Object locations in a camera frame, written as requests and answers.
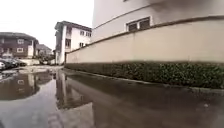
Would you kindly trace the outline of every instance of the puddle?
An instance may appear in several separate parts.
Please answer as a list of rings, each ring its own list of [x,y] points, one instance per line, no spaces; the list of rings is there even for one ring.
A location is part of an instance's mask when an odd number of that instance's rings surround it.
[[[59,71],[17,74],[0,82],[0,128],[223,128],[223,101]]]

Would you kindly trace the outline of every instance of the tree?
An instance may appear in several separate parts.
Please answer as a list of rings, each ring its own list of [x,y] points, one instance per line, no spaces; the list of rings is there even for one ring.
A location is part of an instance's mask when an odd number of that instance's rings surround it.
[[[36,58],[39,60],[40,64],[44,64],[44,62],[50,62],[51,60],[55,59],[55,56],[52,54],[46,54],[44,52],[40,52]]]

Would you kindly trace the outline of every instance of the curb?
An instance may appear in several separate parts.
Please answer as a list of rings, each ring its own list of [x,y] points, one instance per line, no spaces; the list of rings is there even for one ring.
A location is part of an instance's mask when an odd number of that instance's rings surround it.
[[[169,85],[169,84],[161,84],[161,83],[152,83],[152,82],[146,82],[146,81],[140,81],[140,80],[131,80],[131,79],[110,77],[110,76],[94,74],[94,73],[89,73],[89,72],[83,72],[83,71],[76,71],[76,70],[72,70],[72,69],[68,69],[68,68],[62,68],[61,70],[65,74],[68,74],[68,75],[73,75],[74,73],[79,73],[79,74],[88,75],[88,76],[107,78],[107,79],[123,81],[123,82],[130,82],[132,84],[137,84],[137,85],[151,85],[151,86],[153,85],[153,86],[158,86],[158,87],[180,89],[180,90],[183,90],[183,91],[188,91],[188,92],[193,92],[193,93],[205,93],[205,94],[214,94],[214,95],[224,96],[224,89],[185,87],[185,86],[180,86],[180,85]]]

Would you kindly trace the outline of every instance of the curved wall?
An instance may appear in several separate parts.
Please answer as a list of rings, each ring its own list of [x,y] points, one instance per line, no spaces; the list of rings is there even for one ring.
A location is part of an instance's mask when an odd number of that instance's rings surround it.
[[[224,0],[95,0],[92,42],[126,32],[126,23],[151,16],[151,25],[224,15]]]
[[[120,61],[224,62],[224,17],[151,28],[93,43],[67,63]]]

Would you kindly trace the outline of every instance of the green shrub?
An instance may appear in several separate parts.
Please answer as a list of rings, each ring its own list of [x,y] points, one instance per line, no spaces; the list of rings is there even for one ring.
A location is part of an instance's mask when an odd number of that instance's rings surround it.
[[[66,64],[66,68],[147,82],[222,88],[221,64],[203,62],[119,62]]]

